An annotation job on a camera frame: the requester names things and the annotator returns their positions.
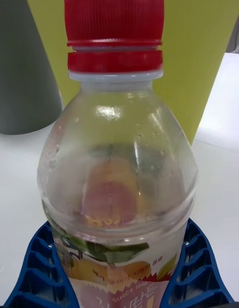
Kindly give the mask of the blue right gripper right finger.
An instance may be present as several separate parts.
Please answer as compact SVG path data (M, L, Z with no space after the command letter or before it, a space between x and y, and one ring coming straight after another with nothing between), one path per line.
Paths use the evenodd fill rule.
M166 289L166 307L212 308L233 302L208 239L190 219L178 266Z

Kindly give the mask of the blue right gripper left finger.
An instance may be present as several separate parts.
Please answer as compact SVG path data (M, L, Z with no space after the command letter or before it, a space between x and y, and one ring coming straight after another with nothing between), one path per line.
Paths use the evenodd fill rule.
M50 224L34 234L4 308L76 308L78 301L59 262Z

